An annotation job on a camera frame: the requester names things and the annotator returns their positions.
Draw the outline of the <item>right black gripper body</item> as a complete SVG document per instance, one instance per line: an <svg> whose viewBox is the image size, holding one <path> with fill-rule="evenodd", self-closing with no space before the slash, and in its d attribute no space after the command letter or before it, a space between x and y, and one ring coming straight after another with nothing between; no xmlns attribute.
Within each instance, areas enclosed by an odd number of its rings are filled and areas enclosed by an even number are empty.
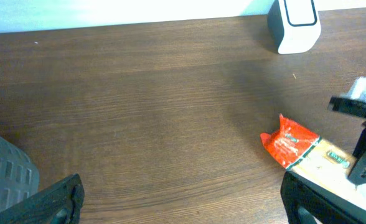
<svg viewBox="0 0 366 224"><path fill-rule="evenodd" d="M333 96L327 108L331 111L365 119L363 126L366 128L366 101Z"/></svg>

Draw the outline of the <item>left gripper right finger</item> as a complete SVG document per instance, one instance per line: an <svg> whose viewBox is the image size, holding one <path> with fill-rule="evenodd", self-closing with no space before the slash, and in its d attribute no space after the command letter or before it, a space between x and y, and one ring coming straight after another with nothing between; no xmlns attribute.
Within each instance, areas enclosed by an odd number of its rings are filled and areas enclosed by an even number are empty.
<svg viewBox="0 0 366 224"><path fill-rule="evenodd" d="M285 172L280 194L290 224L366 224L366 210L294 172Z"/></svg>

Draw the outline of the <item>orange spaghetti packet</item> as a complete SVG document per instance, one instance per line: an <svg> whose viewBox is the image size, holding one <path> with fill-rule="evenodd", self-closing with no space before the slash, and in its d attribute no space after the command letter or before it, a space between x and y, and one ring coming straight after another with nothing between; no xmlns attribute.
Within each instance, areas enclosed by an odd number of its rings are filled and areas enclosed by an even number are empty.
<svg viewBox="0 0 366 224"><path fill-rule="evenodd" d="M356 158L299 123L279 116L279 129L260 134L263 147L282 167L366 210L366 184L349 179Z"/></svg>

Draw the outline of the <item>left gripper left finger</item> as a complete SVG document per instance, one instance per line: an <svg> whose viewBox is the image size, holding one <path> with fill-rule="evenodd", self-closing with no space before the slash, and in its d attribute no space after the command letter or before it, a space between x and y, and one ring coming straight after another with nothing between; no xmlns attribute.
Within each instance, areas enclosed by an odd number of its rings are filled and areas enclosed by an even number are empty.
<svg viewBox="0 0 366 224"><path fill-rule="evenodd" d="M72 174L0 212L0 223L77 224L84 197L80 176Z"/></svg>

